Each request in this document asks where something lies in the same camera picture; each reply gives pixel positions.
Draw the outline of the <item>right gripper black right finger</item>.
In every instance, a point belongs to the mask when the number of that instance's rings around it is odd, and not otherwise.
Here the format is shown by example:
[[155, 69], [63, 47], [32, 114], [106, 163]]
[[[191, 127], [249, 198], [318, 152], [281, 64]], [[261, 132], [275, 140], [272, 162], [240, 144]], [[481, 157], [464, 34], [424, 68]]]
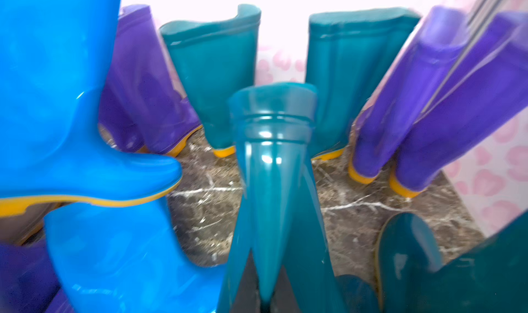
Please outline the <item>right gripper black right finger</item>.
[[271, 313], [301, 313], [284, 266], [281, 267], [270, 304]]

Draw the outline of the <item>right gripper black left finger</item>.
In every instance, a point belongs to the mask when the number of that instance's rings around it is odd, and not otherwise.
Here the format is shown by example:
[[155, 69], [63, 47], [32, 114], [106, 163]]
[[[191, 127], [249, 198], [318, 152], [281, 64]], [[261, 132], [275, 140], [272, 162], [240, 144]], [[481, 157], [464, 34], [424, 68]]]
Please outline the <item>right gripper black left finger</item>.
[[261, 311], [261, 298], [259, 293], [259, 278], [254, 264], [252, 251], [248, 252], [243, 270], [241, 270], [241, 255], [235, 253], [229, 256], [230, 263], [237, 272], [241, 272], [241, 277], [236, 290], [235, 298], [230, 305], [230, 312], [255, 312]]

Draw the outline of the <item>large purple boot back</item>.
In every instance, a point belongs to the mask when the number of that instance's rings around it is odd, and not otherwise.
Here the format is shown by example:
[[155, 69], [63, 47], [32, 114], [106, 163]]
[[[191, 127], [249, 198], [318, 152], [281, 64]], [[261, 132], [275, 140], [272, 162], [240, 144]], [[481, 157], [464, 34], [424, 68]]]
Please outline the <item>large purple boot back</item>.
[[173, 86], [150, 6], [123, 7], [115, 39], [106, 85], [144, 139], [138, 152], [178, 156], [202, 124]]

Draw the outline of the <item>teal rain boot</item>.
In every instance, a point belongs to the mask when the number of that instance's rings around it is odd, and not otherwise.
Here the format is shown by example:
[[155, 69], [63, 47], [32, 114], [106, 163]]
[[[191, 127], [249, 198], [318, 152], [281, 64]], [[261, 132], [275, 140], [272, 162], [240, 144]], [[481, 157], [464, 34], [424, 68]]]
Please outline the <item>teal rain boot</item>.
[[354, 120], [421, 18], [400, 7], [309, 17], [305, 81], [318, 90], [311, 158], [343, 154]]
[[304, 83], [247, 87], [228, 105], [244, 192], [217, 311], [230, 311], [252, 259], [264, 306], [270, 306], [284, 270], [302, 312], [346, 312], [308, 154], [316, 88]]

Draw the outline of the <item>large purple boot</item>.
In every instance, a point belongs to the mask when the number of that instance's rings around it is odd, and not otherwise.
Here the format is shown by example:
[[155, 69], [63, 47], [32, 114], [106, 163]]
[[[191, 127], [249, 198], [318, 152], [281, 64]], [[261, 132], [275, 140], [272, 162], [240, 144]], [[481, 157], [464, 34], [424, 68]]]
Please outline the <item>large purple boot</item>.
[[144, 139], [137, 125], [108, 85], [104, 86], [100, 98], [98, 121], [122, 152], [138, 152], [144, 147]]
[[178, 156], [202, 124], [173, 86], [150, 6], [123, 7], [115, 39], [106, 85], [144, 139], [138, 152]]

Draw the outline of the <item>large teal boot yellow sole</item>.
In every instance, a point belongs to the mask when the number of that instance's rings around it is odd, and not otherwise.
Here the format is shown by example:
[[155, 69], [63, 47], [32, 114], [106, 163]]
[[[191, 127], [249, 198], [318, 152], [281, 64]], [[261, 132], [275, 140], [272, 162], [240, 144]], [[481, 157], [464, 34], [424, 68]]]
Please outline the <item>large teal boot yellow sole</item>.
[[432, 229], [399, 213], [379, 233], [378, 289], [355, 275], [337, 278], [348, 312], [526, 312], [527, 214], [444, 263]]

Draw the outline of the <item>large purple boot front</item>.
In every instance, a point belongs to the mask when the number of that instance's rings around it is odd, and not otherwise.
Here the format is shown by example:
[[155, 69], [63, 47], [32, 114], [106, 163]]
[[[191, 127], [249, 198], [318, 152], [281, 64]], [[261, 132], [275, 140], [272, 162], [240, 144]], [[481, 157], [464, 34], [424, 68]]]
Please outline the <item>large purple boot front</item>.
[[137, 125], [108, 85], [104, 86], [100, 98], [98, 121], [122, 152], [138, 152], [144, 147], [144, 139]]

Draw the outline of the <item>blue rain boot yellow sole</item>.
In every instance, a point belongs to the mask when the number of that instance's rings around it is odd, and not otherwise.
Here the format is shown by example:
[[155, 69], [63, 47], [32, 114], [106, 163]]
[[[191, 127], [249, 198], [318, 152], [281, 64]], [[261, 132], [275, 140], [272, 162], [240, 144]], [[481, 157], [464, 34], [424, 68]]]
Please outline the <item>blue rain boot yellow sole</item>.
[[1, 0], [1, 215], [34, 204], [131, 207], [182, 179], [171, 157], [98, 131], [121, 0]]

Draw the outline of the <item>purple rain boot small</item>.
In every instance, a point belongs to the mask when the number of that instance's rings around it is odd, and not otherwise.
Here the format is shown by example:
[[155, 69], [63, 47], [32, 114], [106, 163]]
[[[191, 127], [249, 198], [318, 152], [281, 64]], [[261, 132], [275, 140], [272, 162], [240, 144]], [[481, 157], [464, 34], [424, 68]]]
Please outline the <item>purple rain boot small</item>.
[[412, 39], [360, 128], [349, 162], [356, 182], [377, 178], [444, 81], [468, 44], [467, 15], [435, 6]]
[[415, 197], [527, 106], [527, 12], [495, 14], [400, 145], [389, 185]]

